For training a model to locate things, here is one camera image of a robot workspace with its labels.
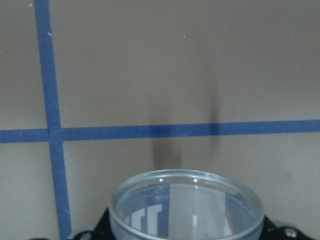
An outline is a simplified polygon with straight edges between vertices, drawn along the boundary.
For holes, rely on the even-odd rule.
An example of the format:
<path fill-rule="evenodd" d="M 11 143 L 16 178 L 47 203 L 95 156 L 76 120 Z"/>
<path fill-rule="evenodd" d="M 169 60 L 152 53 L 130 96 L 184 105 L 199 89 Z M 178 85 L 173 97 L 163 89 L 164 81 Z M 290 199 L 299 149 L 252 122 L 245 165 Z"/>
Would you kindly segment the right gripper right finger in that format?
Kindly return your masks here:
<path fill-rule="evenodd" d="M 261 240 L 309 240 L 309 236 L 292 226 L 276 226 L 265 216 Z"/>

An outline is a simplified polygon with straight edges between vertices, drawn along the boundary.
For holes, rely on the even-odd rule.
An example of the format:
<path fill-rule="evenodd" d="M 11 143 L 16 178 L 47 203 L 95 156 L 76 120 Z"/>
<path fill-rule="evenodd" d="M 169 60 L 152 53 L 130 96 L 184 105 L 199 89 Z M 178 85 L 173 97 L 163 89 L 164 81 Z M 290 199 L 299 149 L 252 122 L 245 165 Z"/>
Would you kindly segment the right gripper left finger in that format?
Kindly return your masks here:
<path fill-rule="evenodd" d="M 113 233 L 111 231 L 109 209 L 106 208 L 102 217 L 95 226 L 89 226 L 82 230 L 73 231 L 68 237 L 68 240 L 84 240 L 85 236 L 89 240 L 112 240 Z"/>

